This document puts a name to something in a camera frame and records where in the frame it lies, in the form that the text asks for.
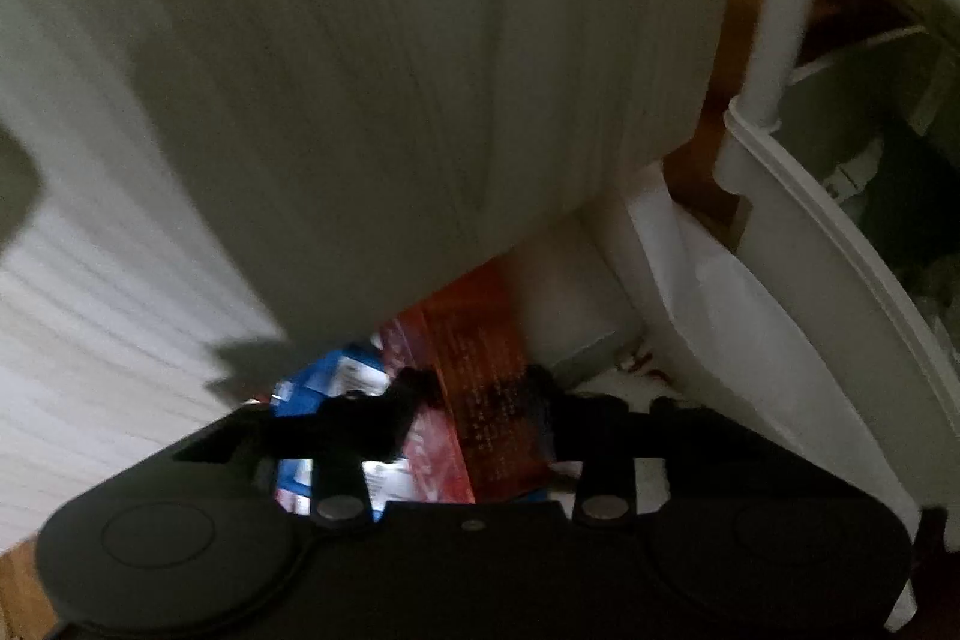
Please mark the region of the red snack box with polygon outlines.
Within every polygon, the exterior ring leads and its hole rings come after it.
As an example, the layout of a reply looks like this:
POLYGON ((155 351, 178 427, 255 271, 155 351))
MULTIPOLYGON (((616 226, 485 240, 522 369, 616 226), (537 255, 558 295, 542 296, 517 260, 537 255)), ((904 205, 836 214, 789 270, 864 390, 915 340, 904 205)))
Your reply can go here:
POLYGON ((389 377, 436 377, 404 443, 416 500, 500 503, 545 489, 547 457, 523 395, 526 345, 500 262, 405 308, 379 338, 389 377))

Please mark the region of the wooden drawer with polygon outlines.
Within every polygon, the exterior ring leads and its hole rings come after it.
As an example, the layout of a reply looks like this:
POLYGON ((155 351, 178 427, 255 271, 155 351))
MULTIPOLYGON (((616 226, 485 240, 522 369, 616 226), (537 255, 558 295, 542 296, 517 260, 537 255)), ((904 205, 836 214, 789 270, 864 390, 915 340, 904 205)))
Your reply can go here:
POLYGON ((724 5, 2 0, 2 115, 117 265, 325 346, 682 146, 724 5))

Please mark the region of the blue white small box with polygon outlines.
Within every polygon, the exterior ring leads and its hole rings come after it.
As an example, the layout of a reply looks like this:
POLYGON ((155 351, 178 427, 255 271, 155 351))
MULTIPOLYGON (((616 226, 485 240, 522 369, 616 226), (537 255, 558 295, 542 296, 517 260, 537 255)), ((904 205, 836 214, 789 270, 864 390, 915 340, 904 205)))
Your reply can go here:
MULTIPOLYGON (((377 342, 353 342, 334 349, 308 367, 275 385, 270 406, 277 417, 304 419, 320 425, 320 436, 329 440, 342 434, 348 417, 348 399, 379 398, 391 385, 377 342)), ((283 510, 299 516, 311 513, 314 458, 293 456, 278 462, 275 500, 283 510)))

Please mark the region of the white plastic bag on floor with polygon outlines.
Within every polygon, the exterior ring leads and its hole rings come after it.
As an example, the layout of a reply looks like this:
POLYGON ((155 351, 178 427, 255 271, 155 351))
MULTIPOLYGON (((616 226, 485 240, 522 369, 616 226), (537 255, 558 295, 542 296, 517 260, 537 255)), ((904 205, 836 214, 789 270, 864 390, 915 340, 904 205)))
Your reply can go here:
POLYGON ((514 248, 508 275, 532 359, 633 401, 613 359, 651 351, 685 398, 716 409, 890 507, 919 509, 832 370, 747 266, 670 198, 659 167, 636 188, 514 248))

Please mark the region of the orange fabric tote bag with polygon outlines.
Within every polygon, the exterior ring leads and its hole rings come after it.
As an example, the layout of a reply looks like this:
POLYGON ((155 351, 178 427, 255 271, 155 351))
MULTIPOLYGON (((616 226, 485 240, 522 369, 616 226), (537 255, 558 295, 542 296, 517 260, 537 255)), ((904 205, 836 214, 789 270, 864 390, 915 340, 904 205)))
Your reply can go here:
POLYGON ((713 169, 724 138, 722 115, 745 78, 760 5, 761 0, 727 0, 697 131, 664 161, 670 197, 724 245, 736 235, 740 198, 716 184, 713 169))

